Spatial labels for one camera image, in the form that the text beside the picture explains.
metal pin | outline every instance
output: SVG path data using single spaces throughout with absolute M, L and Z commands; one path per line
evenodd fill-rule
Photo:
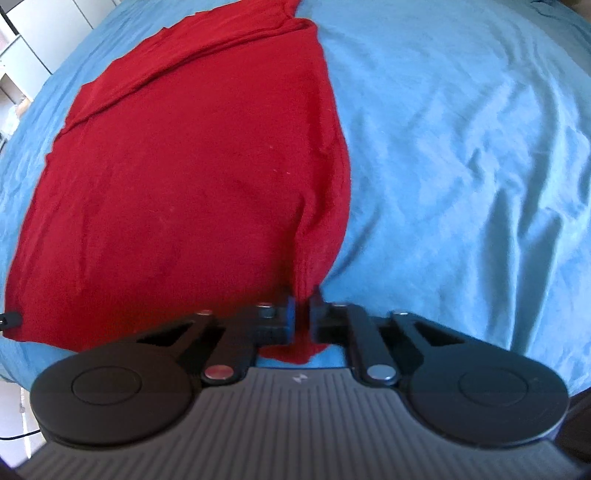
M 372 365 L 367 369 L 370 378 L 380 382 L 387 382 L 396 376 L 396 370 L 389 365 Z
M 227 380 L 234 374 L 234 369 L 228 365 L 212 365 L 206 368 L 204 374 L 210 380 Z

black plastic bracket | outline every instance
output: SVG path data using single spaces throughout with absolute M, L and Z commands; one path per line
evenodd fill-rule
M 20 327 L 22 325 L 22 317 L 17 312 L 6 312 L 0 314 L 0 332 L 10 328 Z

wrinkled fabric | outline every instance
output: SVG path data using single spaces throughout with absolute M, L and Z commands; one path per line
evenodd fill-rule
M 349 160 L 316 26 L 291 3 L 187 17 L 82 87 L 22 227 L 7 336 L 81 351 L 312 295 L 345 234 Z M 322 349 L 296 338 L 281 359 Z
M 50 78 L 0 161 L 0 280 L 82 83 L 213 6 L 126 0 Z M 589 23 L 529 0 L 304 0 L 297 15 L 319 28 L 352 168 L 324 296 L 415 311 L 591 386 Z

white cabinet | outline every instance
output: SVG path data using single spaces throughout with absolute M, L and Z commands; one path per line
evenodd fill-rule
M 23 0 L 7 16 L 52 73 L 92 31 L 72 0 Z
M 115 9 L 113 0 L 74 0 L 92 28 L 96 28 Z
M 30 99 L 35 98 L 50 75 L 22 37 L 18 37 L 2 52 L 0 67 Z

black cable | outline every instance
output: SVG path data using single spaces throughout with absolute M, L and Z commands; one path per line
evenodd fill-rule
M 28 437 L 29 435 L 35 435 L 36 433 L 41 433 L 41 430 L 35 430 L 34 432 L 23 433 L 22 435 L 17 435 L 15 437 L 0 437 L 0 440 L 18 440 L 24 437 Z

